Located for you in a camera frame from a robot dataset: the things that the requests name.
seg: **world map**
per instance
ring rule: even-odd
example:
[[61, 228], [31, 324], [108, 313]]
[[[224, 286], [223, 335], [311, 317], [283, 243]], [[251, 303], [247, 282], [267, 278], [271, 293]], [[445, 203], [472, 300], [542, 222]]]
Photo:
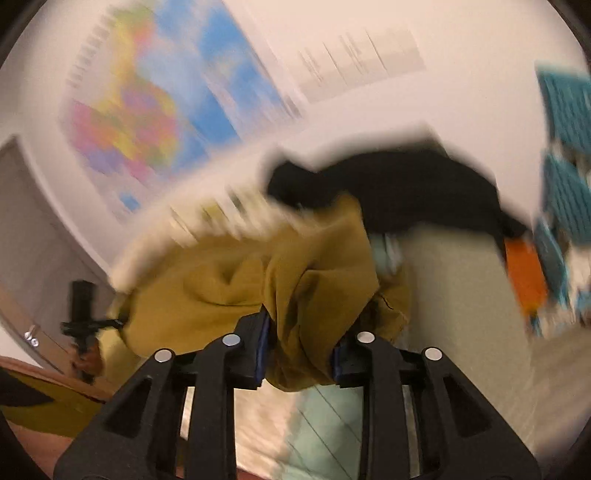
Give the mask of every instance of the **world map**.
[[65, 131], [119, 219], [225, 148], [290, 117], [220, 0], [113, 9], [87, 48]]

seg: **orange object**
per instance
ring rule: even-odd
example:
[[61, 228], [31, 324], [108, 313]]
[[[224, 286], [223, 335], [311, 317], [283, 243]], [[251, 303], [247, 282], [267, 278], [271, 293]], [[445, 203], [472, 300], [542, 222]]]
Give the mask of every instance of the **orange object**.
[[533, 244], [522, 239], [505, 239], [507, 274], [513, 284], [521, 311], [529, 318], [545, 302], [548, 287]]

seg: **door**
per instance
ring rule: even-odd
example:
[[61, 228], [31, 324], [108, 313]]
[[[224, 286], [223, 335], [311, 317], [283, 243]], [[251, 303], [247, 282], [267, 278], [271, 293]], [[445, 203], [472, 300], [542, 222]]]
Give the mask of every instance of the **door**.
[[0, 321], [41, 365], [64, 372], [71, 339], [60, 333], [69, 315], [69, 285], [97, 285], [95, 317], [114, 297], [104, 272], [49, 207], [16, 140], [0, 148]]

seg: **black bracket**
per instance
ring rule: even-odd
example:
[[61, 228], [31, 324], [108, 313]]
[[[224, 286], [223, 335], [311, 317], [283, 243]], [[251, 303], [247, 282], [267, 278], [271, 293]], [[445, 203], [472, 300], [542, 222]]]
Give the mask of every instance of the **black bracket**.
[[[54, 478], [176, 479], [183, 404], [194, 385], [185, 478], [234, 480], [233, 389], [261, 385], [273, 331], [263, 309], [200, 352], [156, 352], [74, 440]], [[407, 352], [361, 332], [341, 340], [332, 365], [342, 388], [364, 390], [359, 480], [410, 478], [403, 385], [414, 404], [418, 480], [540, 480], [529, 450], [440, 350]]]

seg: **metal screw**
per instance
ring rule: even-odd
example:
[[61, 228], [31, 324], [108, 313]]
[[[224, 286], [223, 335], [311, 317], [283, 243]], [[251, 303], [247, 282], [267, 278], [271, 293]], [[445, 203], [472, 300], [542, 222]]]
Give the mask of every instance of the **metal screw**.
[[226, 335], [224, 338], [222, 338], [222, 342], [226, 346], [238, 345], [240, 340], [240, 337], [235, 333], [230, 333], [229, 335]]
[[443, 358], [443, 353], [441, 352], [441, 350], [439, 348], [431, 347], [431, 348], [427, 348], [427, 350], [425, 350], [425, 356], [429, 360], [437, 362], [438, 360], [441, 360]]
[[172, 357], [173, 357], [173, 353], [170, 350], [166, 350], [166, 348], [163, 348], [162, 350], [158, 350], [154, 354], [154, 359], [161, 364], [168, 362]]
[[375, 335], [371, 332], [359, 332], [357, 334], [357, 340], [361, 343], [371, 343], [375, 340]]

